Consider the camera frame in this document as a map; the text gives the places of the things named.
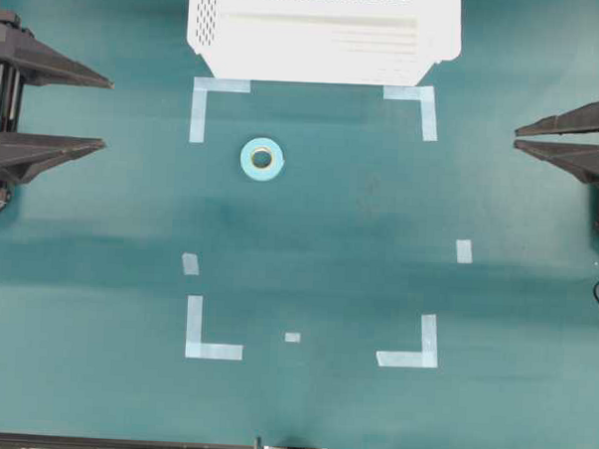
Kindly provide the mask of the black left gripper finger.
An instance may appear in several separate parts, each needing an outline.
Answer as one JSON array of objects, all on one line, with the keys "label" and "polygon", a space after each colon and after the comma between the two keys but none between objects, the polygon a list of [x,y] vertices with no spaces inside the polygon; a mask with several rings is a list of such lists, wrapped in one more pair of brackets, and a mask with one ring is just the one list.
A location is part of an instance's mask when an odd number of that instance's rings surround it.
[{"label": "black left gripper finger", "polygon": [[51,168],[105,147],[102,139],[0,132],[0,180],[27,184]]},{"label": "black left gripper finger", "polygon": [[112,89],[113,82],[20,31],[0,31],[0,61],[31,85],[79,85]]}]

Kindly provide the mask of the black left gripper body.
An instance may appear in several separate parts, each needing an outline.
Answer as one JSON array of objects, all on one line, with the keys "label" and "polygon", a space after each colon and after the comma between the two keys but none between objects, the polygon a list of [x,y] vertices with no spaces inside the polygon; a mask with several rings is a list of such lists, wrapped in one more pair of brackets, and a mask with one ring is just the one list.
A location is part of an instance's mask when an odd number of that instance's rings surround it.
[{"label": "black left gripper body", "polygon": [[[10,10],[0,10],[0,26],[23,32],[19,16]],[[24,82],[17,67],[0,60],[0,132],[17,132]],[[0,178],[0,212],[12,196],[13,186]]]}]

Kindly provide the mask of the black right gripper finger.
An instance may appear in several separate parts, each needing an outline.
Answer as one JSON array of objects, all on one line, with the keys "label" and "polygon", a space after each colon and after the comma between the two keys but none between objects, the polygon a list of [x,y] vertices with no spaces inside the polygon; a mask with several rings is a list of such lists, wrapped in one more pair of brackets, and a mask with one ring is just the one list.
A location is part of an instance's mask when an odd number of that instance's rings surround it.
[{"label": "black right gripper finger", "polygon": [[517,137],[599,132],[599,101],[516,129]]},{"label": "black right gripper finger", "polygon": [[562,169],[585,185],[599,185],[599,145],[517,139],[514,147]]}]

